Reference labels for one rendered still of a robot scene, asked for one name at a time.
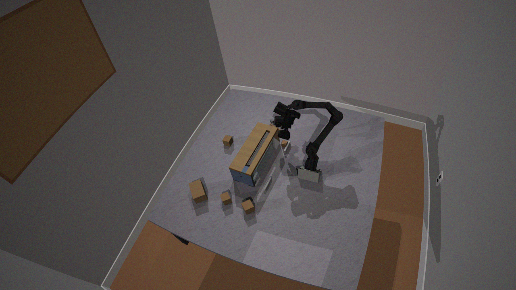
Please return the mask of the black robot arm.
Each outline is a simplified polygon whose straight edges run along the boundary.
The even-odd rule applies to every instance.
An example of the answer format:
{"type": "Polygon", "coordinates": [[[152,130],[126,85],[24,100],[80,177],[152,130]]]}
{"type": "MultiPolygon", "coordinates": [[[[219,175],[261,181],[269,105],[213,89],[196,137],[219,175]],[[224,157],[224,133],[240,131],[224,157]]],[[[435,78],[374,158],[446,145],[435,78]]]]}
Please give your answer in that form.
{"type": "Polygon", "coordinates": [[[318,101],[302,101],[302,100],[294,100],[292,101],[292,104],[286,106],[285,104],[282,104],[281,102],[278,102],[277,106],[274,108],[273,112],[281,115],[275,117],[275,125],[276,127],[283,127],[285,125],[285,122],[283,122],[284,117],[282,115],[285,115],[285,119],[288,122],[293,122],[295,118],[300,118],[299,112],[296,112],[295,110],[303,110],[305,108],[326,108],[327,111],[331,114],[329,123],[325,126],[325,128],[321,131],[320,135],[317,137],[317,139],[313,143],[309,143],[308,146],[306,146],[306,154],[308,155],[308,158],[305,162],[305,169],[316,171],[317,163],[319,160],[319,157],[317,156],[317,151],[320,148],[320,144],[325,140],[327,135],[330,133],[330,131],[333,129],[334,126],[336,126],[342,119],[343,114],[338,111],[334,106],[331,105],[330,102],[318,102],[318,101]],[[294,110],[289,110],[289,109],[294,110]]]}

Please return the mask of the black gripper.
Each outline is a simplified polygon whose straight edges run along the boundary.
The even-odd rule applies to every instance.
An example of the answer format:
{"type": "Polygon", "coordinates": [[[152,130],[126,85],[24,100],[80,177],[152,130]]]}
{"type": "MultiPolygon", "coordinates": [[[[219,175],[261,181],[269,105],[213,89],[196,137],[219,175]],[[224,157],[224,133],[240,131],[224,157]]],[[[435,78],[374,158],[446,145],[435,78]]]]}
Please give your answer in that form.
{"type": "Polygon", "coordinates": [[[291,135],[290,132],[289,132],[289,128],[291,128],[291,125],[293,125],[294,122],[288,122],[285,119],[285,116],[286,116],[286,113],[285,113],[285,115],[282,115],[282,117],[284,117],[283,122],[285,122],[285,125],[283,127],[281,127],[281,129],[284,128],[284,130],[280,130],[279,137],[282,138],[282,139],[289,140],[290,135],[291,135]]]}

